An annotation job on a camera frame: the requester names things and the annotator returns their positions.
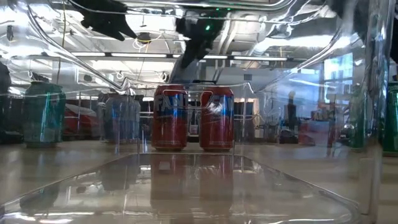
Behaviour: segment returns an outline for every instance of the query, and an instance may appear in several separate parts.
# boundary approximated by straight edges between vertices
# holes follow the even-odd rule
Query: cable
[[[62,48],[65,48],[65,33],[67,31],[67,13],[65,12],[65,0],[62,0],[63,6],[63,35],[62,35]],[[60,79],[60,72],[61,72],[61,58],[58,60],[58,73],[57,73],[57,85]]]
[[[145,54],[146,54],[147,51],[148,51],[148,47],[149,47],[149,45],[147,45],[147,48],[145,49]],[[142,68],[143,68],[143,66],[144,66],[144,62],[145,62],[145,58],[142,60],[142,64],[141,64],[141,68],[140,68],[139,73],[138,73],[137,80],[139,80],[139,76],[141,75],[141,71],[142,71]]]
[[[136,50],[141,50],[141,49],[143,49],[145,47],[145,45],[140,46],[137,43],[137,39],[135,39],[134,42],[132,43],[132,47],[134,47]]]

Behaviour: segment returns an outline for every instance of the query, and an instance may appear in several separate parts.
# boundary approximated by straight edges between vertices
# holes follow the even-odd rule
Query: clear plastic container
[[[134,178],[102,180],[127,217],[377,220],[394,1],[87,2],[1,6],[1,141],[25,147],[33,130],[11,114],[32,113],[17,103],[35,97],[25,95],[31,81],[50,82],[66,97],[64,141],[138,155],[126,165]],[[119,162],[113,174],[130,170]],[[59,183],[59,195],[87,187],[73,181]],[[40,219],[17,202],[5,206],[10,220]]]

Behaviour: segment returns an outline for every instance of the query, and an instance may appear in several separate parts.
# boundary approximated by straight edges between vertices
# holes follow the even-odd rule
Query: red soda can
[[[234,95],[228,87],[209,87],[201,95],[200,147],[228,151],[234,139]]]
[[[188,95],[181,85],[158,86],[154,97],[152,147],[181,151],[187,146]]]

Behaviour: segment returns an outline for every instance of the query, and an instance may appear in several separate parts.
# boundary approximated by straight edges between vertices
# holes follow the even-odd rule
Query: soda can
[[[210,87],[201,95],[200,147],[228,151],[234,139],[234,95],[228,87]]]
[[[398,82],[388,84],[386,125],[383,150],[385,156],[398,156]]]
[[[109,94],[105,103],[104,137],[111,144],[127,143],[129,126],[129,97],[118,93]]]
[[[152,147],[181,151],[187,146],[188,95],[181,85],[159,86],[154,97]]]
[[[23,105],[27,147],[54,147],[62,141],[66,95],[53,83],[32,82]]]

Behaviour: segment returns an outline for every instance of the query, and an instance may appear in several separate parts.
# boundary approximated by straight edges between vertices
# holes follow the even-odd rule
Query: ceiling
[[[78,58],[113,82],[121,82],[124,77],[162,82],[162,74],[171,73],[175,58],[178,57],[173,55],[182,54],[185,50],[184,37],[175,31],[175,18],[182,16],[184,9],[183,4],[176,5],[176,1],[163,0],[155,3],[140,0],[122,1],[129,6],[126,15],[127,24],[137,34],[148,32],[152,39],[149,44],[142,44],[137,39],[129,37],[125,37],[126,40],[121,42],[94,32],[90,28],[84,28],[80,24],[83,16],[71,4],[65,5],[64,8],[61,0],[30,2],[29,6],[34,16],[33,23],[22,9],[17,7],[16,10],[12,10],[8,6],[0,6],[0,13],[5,15],[0,18],[0,54],[3,58],[11,59],[5,63],[13,74],[14,84],[29,84],[29,72],[37,72],[52,79],[54,70],[57,69],[58,57],[53,56],[52,52],[59,50],[43,41],[33,27],[35,23],[42,32],[67,51],[84,52],[85,54],[81,54]],[[227,1],[217,2],[222,6]],[[263,5],[254,7],[254,2],[256,4],[263,2]],[[330,43],[340,20],[328,6],[323,6],[318,1],[309,1],[304,4],[305,2],[290,3],[291,6],[301,4],[300,9],[293,16],[289,14],[292,7],[265,11],[275,4],[288,4],[288,0],[244,2],[247,5],[242,7],[246,7],[247,10],[234,10],[227,15],[223,30],[214,41],[210,55],[268,56],[292,60],[299,58],[298,61],[301,62],[314,56]],[[256,7],[258,9],[263,7],[265,10],[255,11]],[[289,36],[265,38],[264,34],[274,29],[276,24],[290,24]],[[14,33],[11,41],[7,38],[9,25],[12,25]],[[342,47],[349,43],[349,39],[344,40],[341,42]],[[92,52],[171,56],[170,58],[117,58],[110,57],[111,53],[107,53],[101,57],[87,57],[88,53]],[[207,66],[215,66],[211,58],[205,61]],[[240,65],[227,63],[227,66],[252,68],[249,62],[240,63]],[[288,63],[256,64],[257,68],[287,65]],[[90,74],[90,71],[84,68],[78,70],[80,74],[77,80],[84,83],[84,74]]]

